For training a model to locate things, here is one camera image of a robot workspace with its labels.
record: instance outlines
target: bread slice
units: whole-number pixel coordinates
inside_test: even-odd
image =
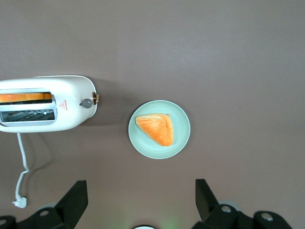
[[[135,120],[141,130],[159,145],[173,144],[173,125],[169,114],[145,114]]]
[[[30,100],[52,99],[51,93],[15,93],[0,94],[0,103],[13,103]]]

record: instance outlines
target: toaster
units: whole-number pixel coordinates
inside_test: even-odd
[[[0,131],[37,133],[72,129],[97,110],[91,80],[78,75],[0,81]]]

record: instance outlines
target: light green plate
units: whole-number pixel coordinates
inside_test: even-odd
[[[135,118],[137,116],[153,113],[170,114],[174,133],[171,146],[159,145],[136,124]],[[165,100],[154,100],[140,106],[133,113],[128,126],[129,138],[134,148],[144,156],[153,159],[165,159],[178,154],[188,142],[190,132],[190,121],[184,110],[178,105]]]

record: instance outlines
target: toaster knob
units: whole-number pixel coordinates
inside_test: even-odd
[[[92,107],[92,101],[91,99],[84,99],[81,103],[80,106],[83,106],[87,109],[89,109],[90,107]]]

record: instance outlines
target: power cord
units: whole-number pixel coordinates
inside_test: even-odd
[[[18,179],[18,182],[16,185],[16,191],[15,191],[16,200],[13,201],[13,204],[19,208],[25,208],[27,206],[27,199],[25,197],[20,196],[19,189],[20,189],[20,184],[21,184],[24,174],[28,173],[30,171],[30,169],[27,164],[27,157],[26,157],[26,154],[25,154],[25,151],[23,148],[23,143],[22,143],[22,138],[21,138],[20,133],[17,133],[17,138],[18,138],[18,142],[19,142],[19,146],[20,146],[20,150],[21,150],[23,167],[25,168],[25,171],[20,173],[20,176],[19,176],[19,179]]]

